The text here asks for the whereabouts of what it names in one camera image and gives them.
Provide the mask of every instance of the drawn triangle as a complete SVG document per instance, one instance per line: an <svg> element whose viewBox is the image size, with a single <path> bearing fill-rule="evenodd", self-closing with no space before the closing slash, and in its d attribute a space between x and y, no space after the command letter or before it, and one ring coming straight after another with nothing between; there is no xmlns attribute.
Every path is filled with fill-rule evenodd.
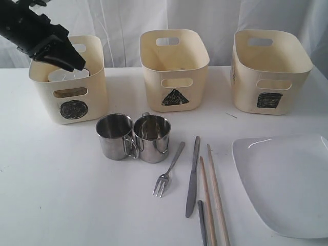
<svg viewBox="0 0 328 246"><path fill-rule="evenodd" d="M187 104L189 101L176 89L173 89L170 94L168 94L163 102L163 106L171 106L171 105L181 105Z"/></svg>

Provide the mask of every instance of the fork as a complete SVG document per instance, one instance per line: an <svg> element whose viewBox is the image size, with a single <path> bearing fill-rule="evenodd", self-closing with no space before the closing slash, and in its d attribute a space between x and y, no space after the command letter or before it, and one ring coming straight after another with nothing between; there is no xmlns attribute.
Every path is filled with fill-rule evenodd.
<svg viewBox="0 0 328 246"><path fill-rule="evenodd" d="M162 197L163 192L166 189L166 186L168 185L168 183L170 181L169 172L174 167L174 165L175 165L176 161L178 160L178 158L179 158L181 152L183 151L183 148L184 147L185 147L185 143L184 142L181 142L180 145L179 145L178 150L175 153L175 156L174 156L174 158L172 160L172 163L171 163L168 171L158 177L157 182L156 182L156 185L155 185L155 189L153 191L153 195L155 195L155 192L157 190L157 187L159 187L158 190L157 190L156 196L159 195L160 198Z"/></svg>

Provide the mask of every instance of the stainless steel mug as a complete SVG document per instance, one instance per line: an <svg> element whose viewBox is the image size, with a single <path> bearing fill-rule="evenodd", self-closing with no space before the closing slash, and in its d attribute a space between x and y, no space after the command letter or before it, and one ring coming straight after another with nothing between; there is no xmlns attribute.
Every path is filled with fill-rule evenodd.
<svg viewBox="0 0 328 246"><path fill-rule="evenodd" d="M138 148L132 138L133 121L124 114L109 114L101 118L96 131L102 152L107 158L121 160L127 156L139 157Z"/></svg>
<svg viewBox="0 0 328 246"><path fill-rule="evenodd" d="M140 159L157 163L167 158L170 129L167 119L149 113L142 114L133 127Z"/></svg>

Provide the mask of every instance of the square plate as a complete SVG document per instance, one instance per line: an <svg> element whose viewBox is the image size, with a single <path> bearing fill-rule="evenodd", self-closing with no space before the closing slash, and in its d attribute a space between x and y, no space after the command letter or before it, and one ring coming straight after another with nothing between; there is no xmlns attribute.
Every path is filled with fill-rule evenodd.
<svg viewBox="0 0 328 246"><path fill-rule="evenodd" d="M320 135L238 139L232 153L263 222L295 238L328 237L328 141Z"/></svg>

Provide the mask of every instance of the white curtain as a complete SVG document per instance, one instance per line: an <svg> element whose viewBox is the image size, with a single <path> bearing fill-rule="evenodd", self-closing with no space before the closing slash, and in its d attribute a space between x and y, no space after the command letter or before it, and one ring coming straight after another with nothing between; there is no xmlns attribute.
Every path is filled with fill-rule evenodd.
<svg viewBox="0 0 328 246"><path fill-rule="evenodd" d="M146 31L186 28L199 33L212 66L229 65L234 33L282 30L296 35L328 77L327 0L52 0L33 9L70 35L101 39L106 67L138 67L139 38ZM28 67L29 59L0 38L0 67Z"/></svg>

